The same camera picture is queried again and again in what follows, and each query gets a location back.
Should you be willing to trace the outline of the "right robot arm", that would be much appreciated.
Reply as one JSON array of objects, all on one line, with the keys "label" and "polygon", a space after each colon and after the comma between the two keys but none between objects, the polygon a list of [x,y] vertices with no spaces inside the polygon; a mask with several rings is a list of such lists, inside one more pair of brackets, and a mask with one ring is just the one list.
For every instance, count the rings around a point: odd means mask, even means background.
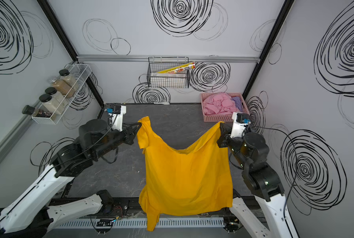
[{"label": "right robot arm", "polygon": [[297,238],[290,216],[283,184],[277,172],[267,163],[269,147],[264,137],[247,132],[246,125],[234,122],[220,124],[219,147],[228,148],[242,169],[242,177],[259,204],[267,224],[260,220],[240,197],[233,199],[230,211],[253,238]]}]

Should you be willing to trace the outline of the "yellow t-shirt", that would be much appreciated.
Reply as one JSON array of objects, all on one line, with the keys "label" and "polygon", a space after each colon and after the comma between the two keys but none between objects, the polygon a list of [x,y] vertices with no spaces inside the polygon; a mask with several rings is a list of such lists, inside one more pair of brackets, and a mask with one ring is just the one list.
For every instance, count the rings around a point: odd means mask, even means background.
[{"label": "yellow t-shirt", "polygon": [[233,183],[228,149],[220,148],[221,122],[186,149],[174,149],[158,136],[149,117],[139,120],[139,148],[146,163],[146,185],[139,203],[154,231],[161,214],[190,216],[232,207]]}]

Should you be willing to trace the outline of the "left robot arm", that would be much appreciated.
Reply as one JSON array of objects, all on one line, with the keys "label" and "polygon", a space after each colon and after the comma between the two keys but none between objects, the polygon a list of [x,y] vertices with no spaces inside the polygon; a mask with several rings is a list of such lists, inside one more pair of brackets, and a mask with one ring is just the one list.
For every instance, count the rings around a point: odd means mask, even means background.
[{"label": "left robot arm", "polygon": [[42,238],[52,229],[74,219],[102,213],[119,205],[107,190],[80,200],[49,206],[51,199],[86,168],[121,144],[132,145],[141,123],[114,124],[93,119],[79,128],[79,136],[51,158],[39,177],[9,206],[0,209],[0,238]]}]

